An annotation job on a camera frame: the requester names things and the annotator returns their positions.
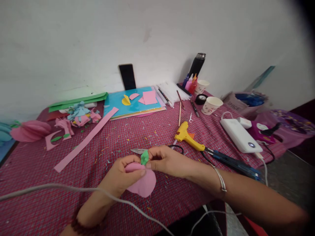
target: floor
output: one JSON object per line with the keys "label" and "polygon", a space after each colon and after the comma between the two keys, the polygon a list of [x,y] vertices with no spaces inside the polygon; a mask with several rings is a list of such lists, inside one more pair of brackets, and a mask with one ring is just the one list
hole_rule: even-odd
{"label": "floor", "polygon": [[[309,211],[314,196],[315,168],[290,151],[267,167],[269,187]],[[227,235],[247,236],[248,234],[236,216],[227,215]]]}

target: black thermos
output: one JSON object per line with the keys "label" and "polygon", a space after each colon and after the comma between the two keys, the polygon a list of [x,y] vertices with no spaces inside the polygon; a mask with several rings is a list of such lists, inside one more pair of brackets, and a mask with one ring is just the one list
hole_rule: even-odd
{"label": "black thermos", "polygon": [[204,63],[204,60],[206,59],[206,54],[205,53],[198,53],[197,56],[195,57],[193,64],[191,65],[190,71],[189,71],[189,77],[193,74],[199,74],[201,67]]}

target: smartphone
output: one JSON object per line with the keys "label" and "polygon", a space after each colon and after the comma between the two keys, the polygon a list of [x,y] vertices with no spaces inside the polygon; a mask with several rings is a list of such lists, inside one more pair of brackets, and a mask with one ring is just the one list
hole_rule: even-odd
{"label": "smartphone", "polygon": [[136,81],[132,64],[118,65],[125,90],[135,89]]}

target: black tape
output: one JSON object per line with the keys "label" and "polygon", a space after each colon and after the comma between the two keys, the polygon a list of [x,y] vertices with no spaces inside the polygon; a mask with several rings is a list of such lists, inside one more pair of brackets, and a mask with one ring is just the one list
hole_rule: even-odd
{"label": "black tape", "polygon": [[196,97],[196,100],[195,100],[195,103],[197,105],[203,105],[205,102],[206,102],[206,99],[207,99],[207,95],[205,94],[199,94],[197,97]]}

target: white paper cup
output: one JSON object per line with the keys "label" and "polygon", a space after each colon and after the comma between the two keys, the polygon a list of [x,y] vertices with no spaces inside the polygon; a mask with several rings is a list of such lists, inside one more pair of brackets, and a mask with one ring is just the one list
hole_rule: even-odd
{"label": "white paper cup", "polygon": [[209,82],[205,80],[198,80],[195,88],[195,94],[202,94],[204,90],[209,86]]}
{"label": "white paper cup", "polygon": [[205,115],[211,115],[216,109],[223,105],[221,99],[216,97],[207,97],[201,112]]}

